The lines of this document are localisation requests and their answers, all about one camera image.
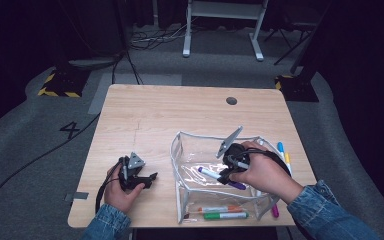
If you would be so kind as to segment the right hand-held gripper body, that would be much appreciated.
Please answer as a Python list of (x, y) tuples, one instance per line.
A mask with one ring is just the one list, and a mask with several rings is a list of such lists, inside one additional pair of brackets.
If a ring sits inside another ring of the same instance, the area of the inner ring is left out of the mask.
[(216, 158), (222, 158), (224, 165), (229, 170), (245, 171), (249, 168), (249, 158), (246, 156), (245, 148), (236, 143), (235, 140), (242, 132), (243, 127), (239, 126), (233, 133), (225, 138), (216, 154)]

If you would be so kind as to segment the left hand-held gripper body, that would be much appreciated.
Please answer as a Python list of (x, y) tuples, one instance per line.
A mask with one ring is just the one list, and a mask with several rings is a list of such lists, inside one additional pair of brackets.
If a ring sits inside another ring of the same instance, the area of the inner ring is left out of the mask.
[(147, 185), (147, 178), (138, 176), (145, 166), (145, 161), (136, 153), (132, 152), (130, 156), (121, 157), (119, 163), (121, 164), (119, 182), (123, 190), (133, 190), (141, 183)]

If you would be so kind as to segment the purple marker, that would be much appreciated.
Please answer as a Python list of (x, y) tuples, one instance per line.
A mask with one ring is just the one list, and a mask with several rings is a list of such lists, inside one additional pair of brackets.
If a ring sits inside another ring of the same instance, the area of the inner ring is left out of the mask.
[[(204, 167), (199, 167), (198, 168), (198, 172), (210, 177), (210, 178), (213, 178), (215, 180), (218, 181), (218, 178), (221, 176), (220, 174), (216, 173), (216, 172), (213, 172), (207, 168), (204, 168)], [(246, 189), (246, 186), (242, 183), (238, 183), (238, 182), (234, 182), (234, 181), (231, 181), (226, 184), (226, 185), (229, 185), (229, 186), (232, 186), (234, 188), (237, 188), (239, 190), (245, 190)]]

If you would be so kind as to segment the orange marker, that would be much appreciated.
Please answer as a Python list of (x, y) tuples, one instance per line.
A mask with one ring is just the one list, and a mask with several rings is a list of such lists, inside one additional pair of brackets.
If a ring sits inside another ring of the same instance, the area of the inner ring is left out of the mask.
[(199, 207), (199, 213), (238, 213), (243, 209), (239, 206)]

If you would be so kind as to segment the clear plastic pouch white trim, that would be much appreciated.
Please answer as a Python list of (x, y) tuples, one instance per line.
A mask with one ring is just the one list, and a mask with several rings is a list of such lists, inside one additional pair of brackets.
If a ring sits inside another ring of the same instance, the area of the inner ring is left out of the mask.
[(176, 206), (179, 224), (204, 222), (199, 207), (239, 206), (248, 213), (247, 220), (259, 221), (270, 212), (280, 198), (246, 186), (239, 190), (223, 185), (200, 172), (199, 167), (219, 173), (226, 169), (222, 158), (216, 154), (223, 139), (214, 136), (194, 135), (178, 132), (170, 147), (175, 186)]

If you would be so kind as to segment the bright green marker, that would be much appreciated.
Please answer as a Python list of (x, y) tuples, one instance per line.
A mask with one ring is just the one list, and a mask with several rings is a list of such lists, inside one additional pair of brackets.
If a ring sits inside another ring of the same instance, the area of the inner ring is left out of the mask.
[(247, 219), (248, 213), (205, 213), (203, 217), (205, 220)]

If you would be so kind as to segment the person's left hand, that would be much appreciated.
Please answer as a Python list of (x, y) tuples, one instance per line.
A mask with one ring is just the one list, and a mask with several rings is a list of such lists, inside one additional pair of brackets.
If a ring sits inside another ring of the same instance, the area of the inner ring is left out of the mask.
[(120, 166), (118, 166), (111, 174), (110, 181), (107, 183), (105, 188), (104, 202), (127, 214), (133, 207), (135, 200), (140, 195), (145, 185), (141, 183), (133, 190), (126, 193), (121, 188), (118, 179), (119, 172)]

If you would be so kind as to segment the person's right hand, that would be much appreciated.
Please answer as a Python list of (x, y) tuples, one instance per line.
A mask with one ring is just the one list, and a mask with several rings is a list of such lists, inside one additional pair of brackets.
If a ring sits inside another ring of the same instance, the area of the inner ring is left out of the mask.
[(249, 157), (249, 168), (245, 172), (231, 174), (232, 181), (246, 183), (257, 190), (276, 195), (286, 204), (290, 204), (302, 192), (303, 187), (271, 158), (257, 153)]

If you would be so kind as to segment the grey tape piece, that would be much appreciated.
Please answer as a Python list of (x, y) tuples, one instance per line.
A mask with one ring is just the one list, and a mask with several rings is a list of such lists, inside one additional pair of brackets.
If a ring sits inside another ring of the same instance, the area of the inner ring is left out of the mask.
[(66, 202), (72, 202), (75, 199), (86, 200), (88, 198), (87, 192), (75, 192), (75, 193), (67, 193), (64, 200)]

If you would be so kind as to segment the black yellow striped stand base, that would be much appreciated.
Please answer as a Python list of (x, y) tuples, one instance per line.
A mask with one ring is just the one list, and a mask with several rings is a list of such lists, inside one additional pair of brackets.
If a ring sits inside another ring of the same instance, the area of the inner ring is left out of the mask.
[(279, 90), (286, 101), (318, 102), (316, 92), (308, 81), (299, 76), (278, 75), (274, 79), (275, 88)]
[(90, 70), (79, 70), (74, 68), (68, 71), (63, 71), (55, 68), (45, 79), (38, 95), (73, 98), (81, 97), (90, 73)]

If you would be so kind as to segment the black folding stand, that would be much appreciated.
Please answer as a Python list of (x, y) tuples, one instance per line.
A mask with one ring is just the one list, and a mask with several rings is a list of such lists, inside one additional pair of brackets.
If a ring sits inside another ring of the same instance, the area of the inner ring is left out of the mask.
[[(278, 65), (285, 57), (287, 57), (290, 53), (292, 53), (297, 47), (299, 47), (310, 37), (312, 31), (316, 28), (320, 20), (320, 15), (318, 13), (284, 11), (281, 14), (280, 20), (280, 26), (272, 30), (270, 34), (264, 39), (264, 41), (267, 41), (275, 33), (279, 32), (289, 47), (289, 50), (275, 62), (275, 65)], [(290, 42), (287, 40), (285, 34), (283, 33), (284, 30), (299, 31), (299, 40), (294, 45), (291, 45)]]

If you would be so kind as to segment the white desk frame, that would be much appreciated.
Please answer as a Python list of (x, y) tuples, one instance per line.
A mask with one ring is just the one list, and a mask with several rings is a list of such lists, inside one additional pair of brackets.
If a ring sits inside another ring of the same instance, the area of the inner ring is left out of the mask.
[(186, 33), (182, 55), (187, 58), (191, 55), (192, 18), (212, 17), (255, 20), (254, 31), (249, 34), (250, 43), (257, 61), (263, 61), (264, 55), (258, 43), (258, 36), (267, 10), (269, 0), (262, 0), (259, 4), (206, 2), (202, 0), (188, 0), (186, 8)]

